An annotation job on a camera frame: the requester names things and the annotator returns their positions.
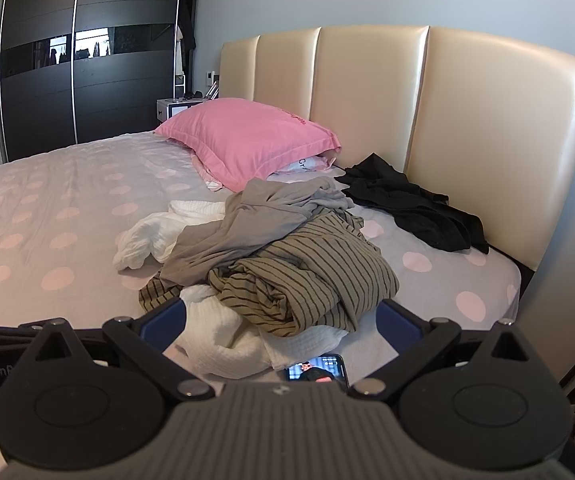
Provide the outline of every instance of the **black wardrobe door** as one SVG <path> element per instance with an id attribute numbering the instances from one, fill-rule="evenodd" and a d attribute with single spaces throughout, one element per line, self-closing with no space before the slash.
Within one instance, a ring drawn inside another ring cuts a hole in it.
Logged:
<path id="1" fill-rule="evenodd" d="M 74 111 L 79 142 L 158 126 L 172 97 L 177 0 L 78 0 Z"/>
<path id="2" fill-rule="evenodd" d="M 74 0 L 5 0 L 1 114 L 8 160 L 74 144 Z"/>

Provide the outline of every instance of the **bed frame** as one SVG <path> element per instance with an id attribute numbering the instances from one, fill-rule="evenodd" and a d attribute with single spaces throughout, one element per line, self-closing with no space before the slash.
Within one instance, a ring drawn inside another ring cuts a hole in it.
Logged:
<path id="1" fill-rule="evenodd" d="M 480 32 L 352 25 L 263 34 L 221 52 L 221 97 L 332 129 L 345 168 L 377 153 L 481 218 L 536 270 L 575 170 L 575 57 Z"/>

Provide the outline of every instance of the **blue gripper pad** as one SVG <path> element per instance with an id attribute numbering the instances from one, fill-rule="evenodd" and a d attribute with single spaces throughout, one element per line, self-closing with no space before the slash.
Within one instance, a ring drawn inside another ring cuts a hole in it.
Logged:
<path id="1" fill-rule="evenodd" d="M 421 319 L 413 322 L 416 316 L 411 313 L 410 316 L 403 316 L 388 301 L 382 301 L 376 307 L 376 329 L 394 350 L 402 354 L 424 336 L 423 325 L 427 322 Z"/>
<path id="2" fill-rule="evenodd" d="M 185 303 L 183 300 L 176 300 L 144 323 L 139 336 L 159 352 L 163 352 L 185 330 L 186 319 Z"/>

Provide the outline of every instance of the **bed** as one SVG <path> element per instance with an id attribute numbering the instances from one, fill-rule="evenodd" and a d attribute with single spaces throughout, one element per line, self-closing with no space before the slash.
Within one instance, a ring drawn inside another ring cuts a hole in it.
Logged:
<path id="1" fill-rule="evenodd" d="M 347 86 L 350 56 L 359 92 Z M 344 146 L 338 166 L 376 152 L 480 216 L 497 248 L 488 255 L 435 250 L 384 212 L 352 210 L 399 278 L 399 303 L 468 329 L 516 316 L 520 273 L 508 256 L 538 268 L 575 167 L 575 57 L 439 27 L 324 27 L 227 43 L 220 79 L 221 96 L 275 105 L 333 129 Z M 340 174 L 334 167 L 270 178 Z M 189 150 L 152 132 L 0 166 L 0 325 L 65 317 L 86 328 L 141 316 L 137 291 L 160 264 L 150 257 L 141 269 L 117 272 L 120 235 L 170 200 L 216 202 L 229 194 L 208 190 Z M 395 357 L 370 314 L 337 352 L 350 382 Z M 165 353 L 192 371 L 174 345 Z M 279 380 L 273 371 L 253 379 Z"/>

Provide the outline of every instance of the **polka dot bed sheet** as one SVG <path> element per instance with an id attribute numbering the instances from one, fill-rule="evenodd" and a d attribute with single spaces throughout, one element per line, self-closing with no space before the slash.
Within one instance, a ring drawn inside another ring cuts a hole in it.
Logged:
<path id="1" fill-rule="evenodd" d="M 292 182 L 322 173 L 271 176 Z M 170 200 L 223 201 L 197 174 L 190 152 L 152 132 L 70 146 L 0 166 L 0 325 L 65 317 L 75 328 L 113 316 L 141 316 L 136 291 L 160 268 L 151 257 L 138 270 L 116 272 L 120 235 L 167 210 Z M 516 313 L 517 267 L 494 250 L 446 253 L 399 229 L 386 213 L 357 206 L 363 234 L 381 248 L 401 288 L 396 300 L 425 319 L 446 316 L 487 329 Z M 396 356 L 376 331 L 373 313 L 337 349 L 354 382 Z M 165 354 L 192 370 L 173 345 Z M 215 386 L 219 378 L 206 378 Z M 278 380 L 268 372 L 260 380 Z M 0 467 L 4 461 L 0 455 Z"/>

